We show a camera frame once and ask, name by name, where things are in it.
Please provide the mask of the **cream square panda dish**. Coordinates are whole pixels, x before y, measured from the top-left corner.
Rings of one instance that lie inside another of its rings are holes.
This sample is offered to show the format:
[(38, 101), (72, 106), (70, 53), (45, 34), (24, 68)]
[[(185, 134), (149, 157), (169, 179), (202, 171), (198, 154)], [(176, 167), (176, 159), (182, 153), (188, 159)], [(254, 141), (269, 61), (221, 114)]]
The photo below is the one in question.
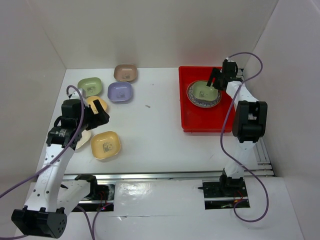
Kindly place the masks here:
[(79, 149), (80, 147), (82, 147), (87, 141), (90, 140), (92, 136), (92, 132), (90, 130), (84, 130), (81, 133), (81, 138), (80, 140), (77, 142), (75, 149)]

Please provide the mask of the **green square panda dish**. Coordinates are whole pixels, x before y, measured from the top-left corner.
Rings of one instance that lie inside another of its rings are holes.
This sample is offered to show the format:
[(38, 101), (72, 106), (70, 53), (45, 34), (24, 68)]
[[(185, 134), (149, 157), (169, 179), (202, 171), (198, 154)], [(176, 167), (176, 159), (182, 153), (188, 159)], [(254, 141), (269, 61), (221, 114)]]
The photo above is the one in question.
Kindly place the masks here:
[(77, 83), (78, 89), (83, 89), (85, 96), (97, 96), (103, 89), (102, 81), (98, 77), (84, 78)]
[(206, 81), (195, 81), (190, 88), (191, 94), (198, 100), (213, 102), (218, 98), (218, 90), (213, 86), (207, 86)]

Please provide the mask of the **round floral patterned plate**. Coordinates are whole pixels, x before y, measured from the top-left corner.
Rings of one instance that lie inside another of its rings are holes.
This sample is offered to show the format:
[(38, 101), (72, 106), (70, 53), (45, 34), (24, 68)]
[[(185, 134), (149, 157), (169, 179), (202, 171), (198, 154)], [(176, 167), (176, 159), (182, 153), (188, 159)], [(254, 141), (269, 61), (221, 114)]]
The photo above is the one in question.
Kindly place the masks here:
[(187, 87), (187, 90), (186, 90), (186, 94), (187, 94), (187, 98), (189, 99), (189, 101), (194, 104), (195, 106), (199, 107), (199, 108), (213, 108), (215, 106), (217, 106), (221, 99), (222, 99), (222, 93), (220, 90), (218, 90), (218, 98), (214, 101), (203, 101), (203, 100), (199, 100), (199, 99), (196, 99), (192, 93), (191, 93), (191, 85), (194, 83), (192, 82), (188, 87)]

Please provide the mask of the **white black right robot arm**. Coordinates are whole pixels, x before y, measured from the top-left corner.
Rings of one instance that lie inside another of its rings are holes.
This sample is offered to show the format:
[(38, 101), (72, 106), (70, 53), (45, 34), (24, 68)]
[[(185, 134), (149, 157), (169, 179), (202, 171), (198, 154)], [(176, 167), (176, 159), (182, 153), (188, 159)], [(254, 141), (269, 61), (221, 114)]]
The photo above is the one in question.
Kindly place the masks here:
[(249, 155), (256, 143), (265, 134), (268, 105), (259, 101), (247, 89), (244, 81), (237, 77), (238, 65), (226, 58), (222, 68), (213, 68), (207, 82), (208, 87), (224, 91), (232, 98), (235, 116), (232, 134), (237, 139), (234, 156), (219, 177), (218, 190), (225, 197), (232, 197), (244, 186), (244, 173), (250, 162)]

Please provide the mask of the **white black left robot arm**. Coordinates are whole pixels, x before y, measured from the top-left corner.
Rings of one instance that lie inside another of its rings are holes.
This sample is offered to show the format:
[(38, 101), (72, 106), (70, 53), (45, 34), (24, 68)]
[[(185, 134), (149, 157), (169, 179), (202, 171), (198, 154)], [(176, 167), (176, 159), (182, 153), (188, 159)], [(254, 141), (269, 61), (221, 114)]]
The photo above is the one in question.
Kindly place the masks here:
[(59, 193), (67, 165), (75, 153), (84, 130), (92, 130), (109, 122), (110, 116), (101, 103), (94, 100), (97, 113), (79, 99), (68, 99), (61, 105), (61, 113), (48, 132), (43, 172), (22, 209), (15, 209), (12, 222), (26, 236), (58, 239), (66, 229), (67, 217), (78, 203), (92, 200), (107, 187), (98, 185), (91, 174), (74, 178), (64, 193)]

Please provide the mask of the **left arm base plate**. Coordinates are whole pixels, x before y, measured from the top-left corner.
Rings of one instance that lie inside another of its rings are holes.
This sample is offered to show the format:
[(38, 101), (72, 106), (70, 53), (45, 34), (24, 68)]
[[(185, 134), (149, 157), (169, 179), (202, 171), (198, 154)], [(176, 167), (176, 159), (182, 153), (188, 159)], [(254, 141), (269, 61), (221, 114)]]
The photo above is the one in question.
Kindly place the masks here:
[(115, 189), (115, 184), (98, 185), (97, 193), (94, 196), (85, 197), (78, 206), (86, 212), (113, 212)]

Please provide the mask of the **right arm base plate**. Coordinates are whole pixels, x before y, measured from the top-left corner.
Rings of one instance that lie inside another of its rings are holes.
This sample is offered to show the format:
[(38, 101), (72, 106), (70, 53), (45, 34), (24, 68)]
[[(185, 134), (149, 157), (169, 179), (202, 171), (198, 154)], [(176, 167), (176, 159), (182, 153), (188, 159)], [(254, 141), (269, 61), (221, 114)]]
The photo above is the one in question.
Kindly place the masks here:
[(235, 204), (238, 204), (237, 208), (250, 208), (244, 182), (239, 188), (225, 190), (222, 190), (219, 182), (203, 182), (197, 189), (203, 193), (206, 210), (232, 209)]

